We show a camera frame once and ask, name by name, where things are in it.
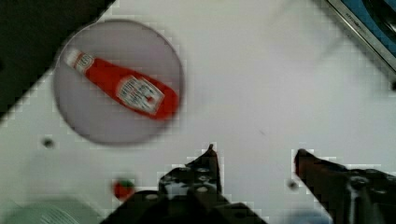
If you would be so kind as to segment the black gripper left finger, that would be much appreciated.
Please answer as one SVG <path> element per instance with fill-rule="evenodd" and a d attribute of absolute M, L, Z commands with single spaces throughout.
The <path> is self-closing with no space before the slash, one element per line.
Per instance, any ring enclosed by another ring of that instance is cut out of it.
<path fill-rule="evenodd" d="M 159 192 L 169 200 L 187 196 L 189 191 L 202 187 L 222 192 L 219 158 L 213 144 L 193 161 L 163 175 L 158 184 Z"/>

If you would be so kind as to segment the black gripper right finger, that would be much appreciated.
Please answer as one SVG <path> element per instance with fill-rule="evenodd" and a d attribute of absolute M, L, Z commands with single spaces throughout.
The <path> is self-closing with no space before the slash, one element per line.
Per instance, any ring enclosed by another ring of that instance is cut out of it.
<path fill-rule="evenodd" d="M 376 169 L 348 169 L 305 149 L 294 157 L 295 174 L 325 208 L 333 224 L 396 224 L 396 182 Z"/>

